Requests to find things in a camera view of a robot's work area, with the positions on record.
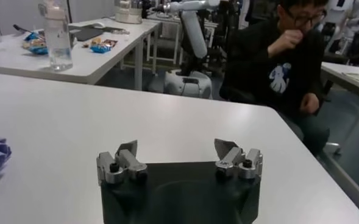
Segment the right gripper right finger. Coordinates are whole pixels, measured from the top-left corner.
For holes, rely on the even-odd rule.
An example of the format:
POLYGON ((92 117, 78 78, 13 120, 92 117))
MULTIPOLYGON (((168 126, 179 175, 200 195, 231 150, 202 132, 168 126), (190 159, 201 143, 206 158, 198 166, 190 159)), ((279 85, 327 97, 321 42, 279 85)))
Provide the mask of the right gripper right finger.
POLYGON ((230 178, 235 173, 244 180, 261 177, 263 154, 259 149, 250 149, 247 153, 233 141, 214 140, 219 161, 215 162, 216 173, 230 178))

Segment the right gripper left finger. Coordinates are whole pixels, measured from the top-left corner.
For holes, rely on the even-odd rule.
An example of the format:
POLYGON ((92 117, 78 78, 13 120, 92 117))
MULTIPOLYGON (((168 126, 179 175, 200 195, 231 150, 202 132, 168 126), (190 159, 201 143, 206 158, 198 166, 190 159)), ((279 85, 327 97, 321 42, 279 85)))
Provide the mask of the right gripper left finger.
POLYGON ((96 158, 98 184, 121 184, 125 180, 143 183, 148 177, 148 166, 136 159, 138 141, 121 144, 112 155, 102 152, 96 158))

